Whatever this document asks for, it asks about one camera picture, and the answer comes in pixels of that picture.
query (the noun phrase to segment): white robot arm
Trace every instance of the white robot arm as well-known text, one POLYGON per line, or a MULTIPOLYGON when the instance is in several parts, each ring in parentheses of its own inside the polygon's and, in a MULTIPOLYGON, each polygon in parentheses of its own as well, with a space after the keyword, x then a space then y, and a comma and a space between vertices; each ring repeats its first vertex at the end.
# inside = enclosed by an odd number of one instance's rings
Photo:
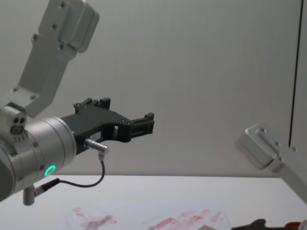
POLYGON ((307 159, 296 148, 281 143, 266 124, 246 129, 236 146, 257 169, 277 173, 307 204, 307 159))
POLYGON ((68 62, 87 50, 98 20, 99 14, 85 0, 50 0, 32 36, 32 52, 20 81, 0 100, 0 202, 24 190, 24 204, 31 205, 35 196, 61 182, 96 185, 57 179, 33 186, 89 148, 100 153, 102 180, 109 150, 102 141, 129 142, 153 132, 152 113, 129 120, 109 110, 108 98, 76 103, 75 114, 64 118, 27 123, 28 116, 35 117, 52 103, 68 62))

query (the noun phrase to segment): cylindrical joint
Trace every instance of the cylindrical joint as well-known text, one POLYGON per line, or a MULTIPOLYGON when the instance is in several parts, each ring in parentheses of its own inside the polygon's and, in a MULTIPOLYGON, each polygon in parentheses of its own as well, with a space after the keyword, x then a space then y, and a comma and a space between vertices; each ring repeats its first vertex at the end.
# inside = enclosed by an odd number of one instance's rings
POLYGON ((103 155, 107 155, 110 151, 110 148, 108 146, 105 146, 103 144, 100 144, 96 141, 86 139, 84 142, 84 146, 89 149, 97 150, 98 152, 103 153, 103 155))
POLYGON ((34 185, 30 185, 29 187, 26 187, 24 189, 24 205, 32 205, 34 204, 34 198, 35 198, 35 194, 34 194, 34 185))
POLYGON ((56 117, 30 123, 16 138, 0 133, 0 173, 6 178, 0 201, 60 170, 75 155, 73 132, 56 117))

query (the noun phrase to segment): white table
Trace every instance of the white table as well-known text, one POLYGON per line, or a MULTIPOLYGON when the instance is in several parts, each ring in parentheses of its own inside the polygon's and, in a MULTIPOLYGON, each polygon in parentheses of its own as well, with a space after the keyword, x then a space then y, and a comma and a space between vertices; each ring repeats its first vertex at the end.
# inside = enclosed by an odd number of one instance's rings
MULTIPOLYGON (((59 177, 81 184, 99 179, 99 176, 59 177)), ((37 185, 53 178, 50 176, 37 185)), ((53 230, 63 213, 95 202, 217 203, 224 206, 233 226, 259 218, 265 218, 271 227, 307 219, 307 205, 277 178, 106 176, 94 188, 59 184, 36 198, 31 207, 23 206, 19 192, 0 203, 0 229, 53 230)))

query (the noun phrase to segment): gray wall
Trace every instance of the gray wall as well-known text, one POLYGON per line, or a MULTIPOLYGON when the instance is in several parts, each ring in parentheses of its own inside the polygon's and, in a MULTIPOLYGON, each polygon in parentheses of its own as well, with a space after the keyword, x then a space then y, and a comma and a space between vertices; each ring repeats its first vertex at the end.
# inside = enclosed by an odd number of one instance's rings
MULTIPOLYGON (((73 60, 54 103, 65 116, 87 97, 110 97, 128 118, 154 112, 154 134, 106 142, 109 174, 270 175, 234 148, 269 123, 288 140, 299 0, 91 0, 100 22, 73 60)), ((0 1, 0 96, 14 87, 47 0, 0 1)), ((88 151, 61 173, 100 173, 88 151)))

